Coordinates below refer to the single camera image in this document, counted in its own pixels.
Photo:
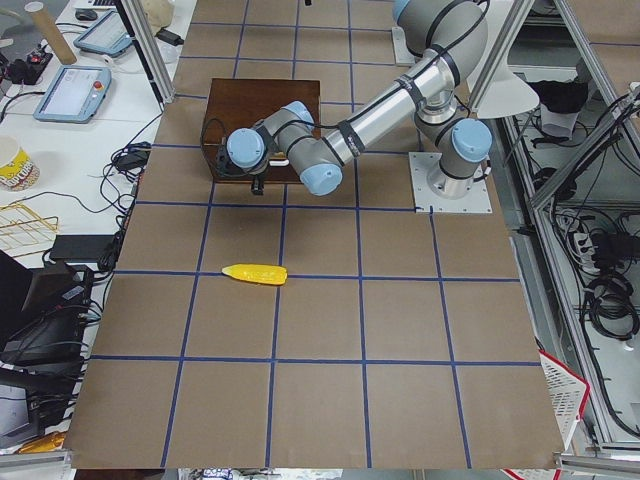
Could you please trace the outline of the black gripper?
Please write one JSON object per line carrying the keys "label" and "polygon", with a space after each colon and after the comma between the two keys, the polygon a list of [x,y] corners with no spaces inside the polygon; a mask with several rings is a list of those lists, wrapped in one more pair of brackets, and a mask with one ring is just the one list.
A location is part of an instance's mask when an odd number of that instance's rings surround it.
{"label": "black gripper", "polygon": [[258,163],[251,167],[239,167],[234,162],[234,167],[232,168],[233,174],[230,178],[222,178],[219,177],[220,181],[223,182],[234,182],[234,181],[251,181],[251,193],[253,195],[263,195],[264,194],[264,178],[259,176],[262,171],[265,170],[265,156],[262,156]]}

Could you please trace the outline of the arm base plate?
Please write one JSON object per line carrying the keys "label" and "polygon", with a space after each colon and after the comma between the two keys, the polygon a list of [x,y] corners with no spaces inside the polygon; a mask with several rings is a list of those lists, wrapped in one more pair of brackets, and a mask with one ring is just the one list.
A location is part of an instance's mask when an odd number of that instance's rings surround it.
{"label": "arm base plate", "polygon": [[391,39],[395,65],[405,67],[414,65],[415,56],[407,48],[404,30],[398,26],[394,26],[391,29]]}
{"label": "arm base plate", "polygon": [[453,179],[440,170],[440,153],[410,152],[409,164],[417,213],[473,214],[492,213],[492,205],[480,165],[463,180]]}

